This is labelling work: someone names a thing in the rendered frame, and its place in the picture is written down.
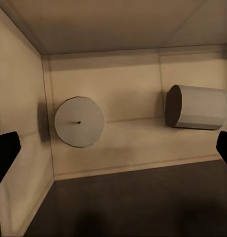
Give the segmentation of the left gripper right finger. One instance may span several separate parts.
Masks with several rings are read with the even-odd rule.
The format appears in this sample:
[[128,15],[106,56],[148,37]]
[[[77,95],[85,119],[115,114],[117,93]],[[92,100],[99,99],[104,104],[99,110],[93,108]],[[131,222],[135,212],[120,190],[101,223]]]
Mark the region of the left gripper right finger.
[[216,149],[227,164],[227,132],[221,131],[218,136]]

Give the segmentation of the pillar candle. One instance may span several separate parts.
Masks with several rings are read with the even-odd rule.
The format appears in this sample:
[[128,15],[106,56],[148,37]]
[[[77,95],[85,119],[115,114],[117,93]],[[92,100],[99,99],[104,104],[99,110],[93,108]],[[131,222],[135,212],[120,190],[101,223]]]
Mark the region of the pillar candle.
[[227,122],[227,93],[222,89],[174,85],[165,104],[170,128],[216,131]]
[[75,96],[64,101],[54,116],[57,136],[74,148],[85,148],[98,141],[105,130],[106,117],[93,99]]

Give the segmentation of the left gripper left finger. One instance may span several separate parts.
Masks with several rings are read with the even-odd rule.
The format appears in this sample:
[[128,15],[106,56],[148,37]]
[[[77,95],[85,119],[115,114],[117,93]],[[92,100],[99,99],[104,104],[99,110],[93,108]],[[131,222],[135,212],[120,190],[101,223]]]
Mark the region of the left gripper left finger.
[[20,150],[19,137],[15,131],[0,135],[0,183]]

